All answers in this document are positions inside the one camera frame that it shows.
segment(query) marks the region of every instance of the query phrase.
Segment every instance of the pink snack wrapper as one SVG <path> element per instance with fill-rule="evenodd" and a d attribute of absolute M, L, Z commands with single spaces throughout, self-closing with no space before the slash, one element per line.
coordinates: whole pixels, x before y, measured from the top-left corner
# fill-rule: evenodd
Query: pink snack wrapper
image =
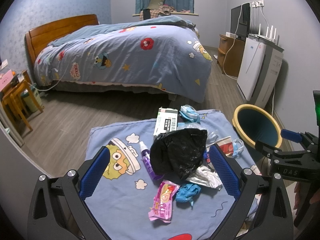
<path fill-rule="evenodd" d="M 172 197 L 179 188 L 179 185 L 169 180 L 163 180 L 161 182 L 157 195 L 153 198 L 152 210 L 148 213 L 151 221 L 161 219 L 165 223 L 170 223 L 172 216 Z"/>

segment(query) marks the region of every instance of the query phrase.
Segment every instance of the white router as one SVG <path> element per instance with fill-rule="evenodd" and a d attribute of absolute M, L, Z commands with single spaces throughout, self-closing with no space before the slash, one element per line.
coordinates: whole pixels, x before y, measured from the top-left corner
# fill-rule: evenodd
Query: white router
<path fill-rule="evenodd" d="M 261 23 L 259 24 L 259 34 L 253 34 L 256 37 L 265 39 L 267 41 L 271 41 L 273 43 L 276 43 L 276 33 L 277 33 L 277 28 L 275 28 L 275 32 L 273 33 L 273 25 L 271 25 L 271 29 L 270 29 L 270 35 L 268 37 L 268 33 L 269 33 L 269 26 L 267 27 L 267 32 L 266 32 L 266 36 L 261 35 Z"/>

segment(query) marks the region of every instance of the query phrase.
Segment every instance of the window sill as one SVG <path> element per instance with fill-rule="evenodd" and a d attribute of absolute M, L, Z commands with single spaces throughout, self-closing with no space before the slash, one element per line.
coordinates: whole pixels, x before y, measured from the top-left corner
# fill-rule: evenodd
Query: window sill
<path fill-rule="evenodd" d="M 193 15 L 193 16 L 199 16 L 197 13 L 182 13 L 182 12 L 172 12 L 171 14 L 185 14 L 185 15 Z"/>

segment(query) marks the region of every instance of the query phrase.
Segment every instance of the metal screw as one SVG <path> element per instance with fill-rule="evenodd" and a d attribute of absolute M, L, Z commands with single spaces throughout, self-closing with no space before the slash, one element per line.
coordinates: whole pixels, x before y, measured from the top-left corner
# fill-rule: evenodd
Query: metal screw
<path fill-rule="evenodd" d="M 45 180 L 45 175 L 41 175 L 41 176 L 39 177 L 39 181 L 43 181 L 43 180 Z"/>
<path fill-rule="evenodd" d="M 281 179 L 281 175 L 279 173 L 275 173 L 275 178 L 276 179 Z"/>
<path fill-rule="evenodd" d="M 69 177 L 73 177 L 75 174 L 76 174 L 76 171 L 74 171 L 74 170 L 68 171 Z"/>
<path fill-rule="evenodd" d="M 252 174 L 252 170 L 250 170 L 250 169 L 248 169 L 248 168 L 244 169 L 243 172 L 244 172 L 245 174 L 247 174 L 247 175 L 251 175 L 251 174 Z"/>

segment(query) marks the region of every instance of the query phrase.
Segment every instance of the plaid cloth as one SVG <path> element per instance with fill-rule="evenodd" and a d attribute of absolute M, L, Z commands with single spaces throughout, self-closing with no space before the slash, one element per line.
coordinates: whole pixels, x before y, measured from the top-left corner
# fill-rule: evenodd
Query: plaid cloth
<path fill-rule="evenodd" d="M 170 15 L 175 11 L 173 6 L 161 5 L 158 10 L 150 10 L 151 19 L 158 18 L 159 14 Z M 143 21 L 143 11 L 140 12 L 140 20 Z"/>

